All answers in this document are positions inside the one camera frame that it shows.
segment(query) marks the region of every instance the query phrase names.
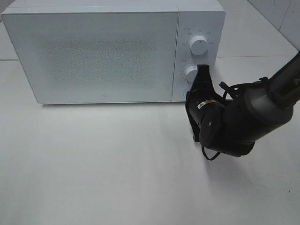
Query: white knob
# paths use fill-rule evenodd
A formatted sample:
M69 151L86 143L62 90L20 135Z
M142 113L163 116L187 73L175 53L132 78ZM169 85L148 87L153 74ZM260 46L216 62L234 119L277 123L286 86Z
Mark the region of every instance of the white knob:
M197 35L189 41L192 54L202 55L208 49L208 40L205 36Z
M197 72L198 72L198 70L197 70L196 66L188 67L186 69L187 81L190 82L190 83L194 82L194 79L197 75Z

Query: table surface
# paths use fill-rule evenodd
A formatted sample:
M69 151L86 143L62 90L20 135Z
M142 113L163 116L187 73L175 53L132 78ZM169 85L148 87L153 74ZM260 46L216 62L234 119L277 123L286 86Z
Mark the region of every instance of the table surface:
M247 1L220 2L214 84L297 53ZM297 225L299 125L300 104L249 155L208 162L183 103L39 105L0 23L0 225Z

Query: robotic arm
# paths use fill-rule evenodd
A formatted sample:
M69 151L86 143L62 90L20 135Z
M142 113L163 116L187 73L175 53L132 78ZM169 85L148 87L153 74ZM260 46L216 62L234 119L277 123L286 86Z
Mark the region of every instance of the robotic arm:
M286 124L300 99L300 52L270 79L228 87L219 96L213 88L208 65L198 73L187 93L186 111L204 156L214 160L220 153L240 157L248 154L255 141ZM229 94L232 100L226 100ZM217 151L208 158L204 147Z

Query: microwave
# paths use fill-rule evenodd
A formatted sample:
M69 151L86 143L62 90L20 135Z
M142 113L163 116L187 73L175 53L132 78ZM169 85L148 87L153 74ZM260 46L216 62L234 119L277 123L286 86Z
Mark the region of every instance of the microwave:
M185 101L213 68L216 0L16 0L1 15L41 104Z

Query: microwave control panel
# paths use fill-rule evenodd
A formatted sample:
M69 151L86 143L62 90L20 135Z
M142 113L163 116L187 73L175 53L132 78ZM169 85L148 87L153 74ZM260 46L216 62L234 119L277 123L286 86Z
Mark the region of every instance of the microwave control panel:
M185 101L197 73L197 64L212 72L225 19L224 11L180 12L172 101Z

